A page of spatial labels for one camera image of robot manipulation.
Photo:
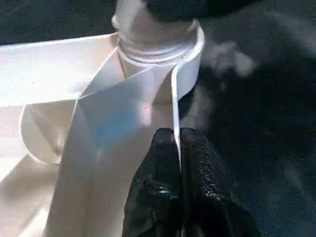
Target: black fabric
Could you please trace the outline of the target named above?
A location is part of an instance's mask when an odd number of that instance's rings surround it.
[[[153,16],[163,22],[220,17],[259,0],[144,0]]]

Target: white cylinder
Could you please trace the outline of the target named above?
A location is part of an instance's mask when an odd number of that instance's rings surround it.
[[[118,0],[113,24],[119,30],[119,52],[139,63],[170,63],[196,42],[195,21],[160,23],[142,0]]]

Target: black glove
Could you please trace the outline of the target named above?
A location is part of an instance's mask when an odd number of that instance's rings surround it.
[[[200,133],[181,130],[182,175],[171,129],[159,129],[130,186],[123,237],[260,236],[238,205],[234,179]]]
[[[156,131],[125,205],[122,237],[175,237],[182,227],[182,184],[173,131]]]
[[[238,204],[234,179],[203,134],[181,130],[185,230],[189,237],[259,237],[251,215]]]
[[[219,17],[258,0],[143,0],[153,16],[163,22]]]

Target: black nitrile glove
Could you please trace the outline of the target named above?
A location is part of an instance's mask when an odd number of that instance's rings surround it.
[[[181,174],[173,131],[156,131],[125,205],[122,237],[175,237],[182,227]]]
[[[181,130],[182,175],[171,129],[159,129],[130,186],[122,237],[260,236],[237,203],[234,179],[200,133]]]
[[[162,22],[219,17],[258,0],[143,0]]]
[[[237,202],[234,179],[201,133],[181,130],[185,230],[189,237],[259,237],[251,215]]]

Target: glove fingertip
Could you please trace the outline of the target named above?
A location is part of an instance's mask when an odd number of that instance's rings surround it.
[[[153,144],[170,144],[175,143],[173,130],[171,128],[160,128],[153,137]]]

